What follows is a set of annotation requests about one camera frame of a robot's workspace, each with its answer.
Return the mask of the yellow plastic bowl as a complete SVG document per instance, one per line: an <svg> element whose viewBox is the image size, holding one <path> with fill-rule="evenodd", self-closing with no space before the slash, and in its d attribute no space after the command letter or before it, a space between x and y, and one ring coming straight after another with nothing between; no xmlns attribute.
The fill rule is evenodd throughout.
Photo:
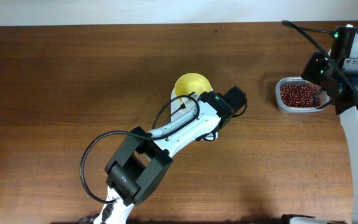
<svg viewBox="0 0 358 224"><path fill-rule="evenodd" d="M189 95L192 92L200 95L205 91L212 90L211 84L205 76L199 73L186 73L176 81L173 92L175 96Z"/></svg>

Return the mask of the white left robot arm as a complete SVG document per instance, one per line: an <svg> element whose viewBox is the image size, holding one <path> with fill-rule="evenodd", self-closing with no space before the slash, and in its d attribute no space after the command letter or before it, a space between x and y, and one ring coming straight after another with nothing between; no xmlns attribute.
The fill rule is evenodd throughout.
<svg viewBox="0 0 358 224"><path fill-rule="evenodd" d="M90 223L125 223L131 210L144 202L161 183L173 157L193 141L214 141L236 112L247 106L243 92L230 89L200 96L187 96L194 105L184 115L162 126L144 131L140 126L125 131L125 139L104 168L106 199L99 215Z"/></svg>

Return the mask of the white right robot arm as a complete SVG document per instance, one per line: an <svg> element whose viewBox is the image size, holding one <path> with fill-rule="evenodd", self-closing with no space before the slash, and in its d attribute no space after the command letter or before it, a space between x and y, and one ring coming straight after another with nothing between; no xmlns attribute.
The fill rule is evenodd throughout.
<svg viewBox="0 0 358 224"><path fill-rule="evenodd" d="M344 130L351 162L353 206L351 222L358 223L358 27L350 24L329 32L333 45L329 52L308 32L283 20L282 25L297 30L316 48L301 78L318 85L329 96L326 106L333 105Z"/></svg>

